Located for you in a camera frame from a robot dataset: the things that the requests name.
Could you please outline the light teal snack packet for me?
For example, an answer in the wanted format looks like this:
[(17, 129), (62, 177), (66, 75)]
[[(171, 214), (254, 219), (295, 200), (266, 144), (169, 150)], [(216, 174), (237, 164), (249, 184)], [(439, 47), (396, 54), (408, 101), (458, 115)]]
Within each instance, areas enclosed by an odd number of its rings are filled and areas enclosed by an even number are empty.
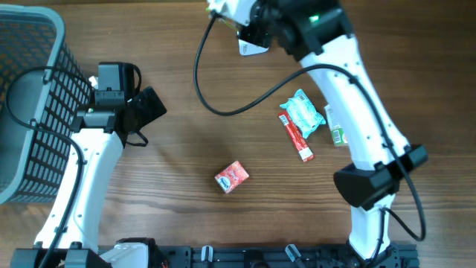
[(324, 116), (316, 110), (302, 89), (298, 89), (280, 108), (288, 112), (304, 138), (308, 138), (320, 125), (326, 124)]

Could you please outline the small red snack packet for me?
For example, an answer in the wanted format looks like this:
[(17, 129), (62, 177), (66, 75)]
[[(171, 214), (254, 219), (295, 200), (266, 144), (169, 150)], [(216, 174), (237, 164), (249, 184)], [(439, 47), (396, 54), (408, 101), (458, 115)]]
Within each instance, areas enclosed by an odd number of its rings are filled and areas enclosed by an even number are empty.
[(248, 172), (239, 161), (227, 166), (222, 172), (215, 175), (215, 180), (220, 188), (229, 194), (236, 186), (243, 183), (249, 177)]

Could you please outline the red stick snack packet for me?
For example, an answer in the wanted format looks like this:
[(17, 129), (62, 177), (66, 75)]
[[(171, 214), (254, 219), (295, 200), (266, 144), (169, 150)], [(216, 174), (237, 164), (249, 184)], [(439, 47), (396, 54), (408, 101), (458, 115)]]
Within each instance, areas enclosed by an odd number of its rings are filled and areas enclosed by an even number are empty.
[(313, 152), (309, 148), (298, 127), (290, 118), (288, 112), (280, 112), (278, 114), (278, 118), (282, 122), (283, 126), (286, 128), (286, 132), (288, 133), (301, 160), (303, 162), (308, 162), (309, 160), (314, 159), (315, 156)]

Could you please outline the cup noodles white green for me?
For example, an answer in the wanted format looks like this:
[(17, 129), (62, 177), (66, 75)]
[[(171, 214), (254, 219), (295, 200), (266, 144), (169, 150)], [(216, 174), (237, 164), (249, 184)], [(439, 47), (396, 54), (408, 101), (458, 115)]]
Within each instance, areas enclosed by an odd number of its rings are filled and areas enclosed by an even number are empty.
[(324, 109), (326, 112), (327, 123), (329, 126), (329, 130), (330, 130), (334, 145), (336, 147), (347, 146), (348, 145), (347, 137), (345, 136), (344, 131), (341, 128), (341, 125), (335, 119), (331, 106), (327, 104), (324, 107)]

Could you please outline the green gummy candy bag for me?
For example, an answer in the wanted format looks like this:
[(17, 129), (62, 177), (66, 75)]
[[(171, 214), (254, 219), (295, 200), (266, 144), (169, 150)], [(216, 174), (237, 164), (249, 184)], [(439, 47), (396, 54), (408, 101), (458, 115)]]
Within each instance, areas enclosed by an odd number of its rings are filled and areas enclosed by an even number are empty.
[(240, 27), (235, 22), (231, 21), (230, 19), (226, 19), (226, 18), (220, 18), (219, 21), (221, 23), (223, 23), (224, 25), (227, 25), (233, 31), (236, 31), (237, 33), (239, 33)]

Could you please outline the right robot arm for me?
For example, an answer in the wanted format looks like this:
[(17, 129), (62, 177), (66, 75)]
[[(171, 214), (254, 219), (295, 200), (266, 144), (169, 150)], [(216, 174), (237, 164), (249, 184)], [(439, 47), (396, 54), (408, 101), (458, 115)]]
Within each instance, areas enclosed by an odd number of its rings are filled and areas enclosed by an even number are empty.
[(334, 175), (351, 207), (349, 244), (366, 265), (377, 265), (390, 245), (387, 226), (399, 186), (428, 154), (411, 145), (390, 119), (343, 7), (338, 1), (229, 1), (216, 10), (241, 28), (274, 37), (321, 90), (352, 159)]

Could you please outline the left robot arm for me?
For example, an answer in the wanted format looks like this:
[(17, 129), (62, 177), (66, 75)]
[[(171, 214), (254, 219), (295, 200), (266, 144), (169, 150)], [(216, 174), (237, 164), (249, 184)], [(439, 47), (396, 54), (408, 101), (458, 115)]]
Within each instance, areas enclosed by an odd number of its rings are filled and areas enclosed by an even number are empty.
[(130, 99), (121, 91), (98, 91), (79, 106), (71, 151), (51, 213), (30, 249), (16, 249), (12, 267), (159, 267), (152, 238), (120, 239), (99, 251), (99, 221), (112, 172), (127, 137), (166, 113), (152, 87)]

